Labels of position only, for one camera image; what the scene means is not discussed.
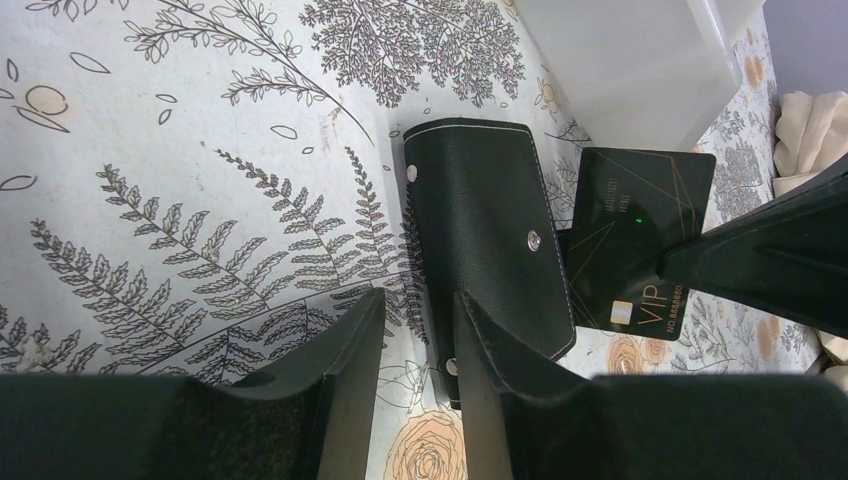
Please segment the black leather card holder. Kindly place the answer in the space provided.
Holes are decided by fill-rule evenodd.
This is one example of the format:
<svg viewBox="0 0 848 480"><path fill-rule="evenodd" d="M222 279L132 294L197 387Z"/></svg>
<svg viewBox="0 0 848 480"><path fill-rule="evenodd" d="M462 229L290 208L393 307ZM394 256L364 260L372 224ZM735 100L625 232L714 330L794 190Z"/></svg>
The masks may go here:
<svg viewBox="0 0 848 480"><path fill-rule="evenodd" d="M433 120L407 130L403 147L436 367L458 410L455 294L469 292L499 325L558 360L577 337L565 261L528 126Z"/></svg>

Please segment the black VIP card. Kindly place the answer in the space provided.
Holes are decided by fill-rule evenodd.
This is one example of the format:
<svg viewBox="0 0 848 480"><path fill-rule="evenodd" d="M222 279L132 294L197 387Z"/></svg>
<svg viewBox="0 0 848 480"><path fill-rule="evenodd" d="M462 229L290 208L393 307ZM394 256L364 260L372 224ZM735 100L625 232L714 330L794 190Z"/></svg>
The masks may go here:
<svg viewBox="0 0 848 480"><path fill-rule="evenodd" d="M712 154L583 150L562 236L578 325L679 338L689 290L657 270L669 250L701 235L715 167Z"/></svg>

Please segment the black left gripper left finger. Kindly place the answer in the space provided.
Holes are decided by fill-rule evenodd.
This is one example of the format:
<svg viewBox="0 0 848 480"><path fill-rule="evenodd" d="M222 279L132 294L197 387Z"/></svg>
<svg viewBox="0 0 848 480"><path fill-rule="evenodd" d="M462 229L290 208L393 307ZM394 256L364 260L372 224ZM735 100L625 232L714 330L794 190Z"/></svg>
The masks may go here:
<svg viewBox="0 0 848 480"><path fill-rule="evenodd" d="M5 375L5 479L362 479L385 293L230 386L187 376Z"/></svg>

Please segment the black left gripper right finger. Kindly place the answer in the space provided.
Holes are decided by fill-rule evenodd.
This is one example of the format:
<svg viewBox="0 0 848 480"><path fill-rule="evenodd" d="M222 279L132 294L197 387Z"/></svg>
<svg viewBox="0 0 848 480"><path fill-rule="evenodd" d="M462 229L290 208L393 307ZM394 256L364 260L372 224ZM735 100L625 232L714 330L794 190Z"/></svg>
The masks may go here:
<svg viewBox="0 0 848 480"><path fill-rule="evenodd" d="M454 298L472 479L843 479L847 397L810 375L583 378Z"/></svg>

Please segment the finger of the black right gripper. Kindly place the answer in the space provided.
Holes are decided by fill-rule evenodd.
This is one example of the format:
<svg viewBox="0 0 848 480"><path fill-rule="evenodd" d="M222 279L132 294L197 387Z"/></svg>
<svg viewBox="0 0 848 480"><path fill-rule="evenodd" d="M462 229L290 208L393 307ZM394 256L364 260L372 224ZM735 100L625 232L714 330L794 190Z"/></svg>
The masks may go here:
<svg viewBox="0 0 848 480"><path fill-rule="evenodd" d="M658 275L847 335L847 160L668 251Z"/></svg>

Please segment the white plastic card box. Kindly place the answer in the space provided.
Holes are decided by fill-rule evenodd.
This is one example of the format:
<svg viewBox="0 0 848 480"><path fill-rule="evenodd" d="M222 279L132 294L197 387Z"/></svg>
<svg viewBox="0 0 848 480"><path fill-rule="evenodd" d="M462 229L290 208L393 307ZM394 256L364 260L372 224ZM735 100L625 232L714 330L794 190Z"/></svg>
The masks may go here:
<svg viewBox="0 0 848 480"><path fill-rule="evenodd" d="M595 145L691 149L739 91L733 47L760 1L519 1L519 18Z"/></svg>

